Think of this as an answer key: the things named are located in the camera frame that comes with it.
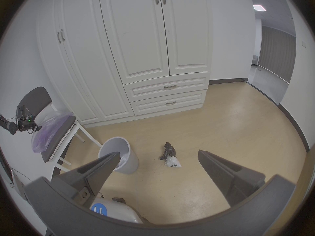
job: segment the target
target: gray curtain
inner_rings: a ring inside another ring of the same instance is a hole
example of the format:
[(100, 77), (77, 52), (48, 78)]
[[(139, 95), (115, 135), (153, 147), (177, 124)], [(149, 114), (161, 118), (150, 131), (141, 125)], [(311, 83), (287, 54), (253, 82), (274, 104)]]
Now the gray curtain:
[(258, 65), (290, 82), (296, 53), (296, 38), (274, 28), (262, 26), (262, 47)]

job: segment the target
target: blue sticker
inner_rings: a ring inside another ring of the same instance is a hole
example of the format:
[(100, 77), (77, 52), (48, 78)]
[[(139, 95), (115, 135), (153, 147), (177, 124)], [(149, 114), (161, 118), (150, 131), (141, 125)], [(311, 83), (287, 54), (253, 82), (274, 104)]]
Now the blue sticker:
[(99, 213), (101, 215), (107, 216), (107, 209), (105, 205), (101, 203), (96, 203), (91, 208), (92, 211), (95, 211), (96, 213)]

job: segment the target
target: white wardrobe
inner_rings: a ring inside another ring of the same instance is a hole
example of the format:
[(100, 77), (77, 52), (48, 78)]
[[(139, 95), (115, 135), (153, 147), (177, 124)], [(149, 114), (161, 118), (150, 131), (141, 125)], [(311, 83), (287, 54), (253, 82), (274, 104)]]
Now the white wardrobe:
[(202, 107), (212, 55), (210, 0), (45, 0), (46, 72), (81, 124)]

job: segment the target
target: plastic bag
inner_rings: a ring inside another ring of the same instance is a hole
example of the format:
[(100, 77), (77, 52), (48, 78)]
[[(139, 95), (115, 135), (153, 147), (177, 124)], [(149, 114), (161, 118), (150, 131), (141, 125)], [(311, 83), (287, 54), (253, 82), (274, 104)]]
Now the plastic bag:
[(32, 136), (31, 147), (35, 153), (46, 151), (53, 136), (65, 121), (72, 116), (72, 112), (54, 111), (49, 113), (38, 126), (42, 128)]
[(169, 156), (169, 155), (167, 156), (165, 165), (168, 167), (181, 167), (181, 164), (179, 163), (177, 158), (174, 156)]

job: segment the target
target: tiled floor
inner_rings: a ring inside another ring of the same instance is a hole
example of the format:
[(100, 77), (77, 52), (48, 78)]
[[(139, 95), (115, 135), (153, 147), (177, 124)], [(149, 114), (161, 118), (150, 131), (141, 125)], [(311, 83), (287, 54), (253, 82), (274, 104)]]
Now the tiled floor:
[[(101, 143), (114, 136), (129, 141), (139, 158), (138, 170), (131, 175), (113, 172), (101, 192), (107, 199), (124, 198), (155, 224), (197, 220), (229, 208), (199, 164), (199, 149), (260, 171), (266, 181), (280, 174), (293, 183), (306, 156), (285, 115), (244, 82), (210, 85), (203, 108), (88, 131)], [(176, 149), (181, 168), (159, 160), (165, 142)], [(74, 137), (65, 159), (74, 169), (97, 159), (98, 151), (88, 139), (81, 143)]]
[(248, 82), (279, 104), (289, 86), (287, 82), (261, 66), (252, 66)]

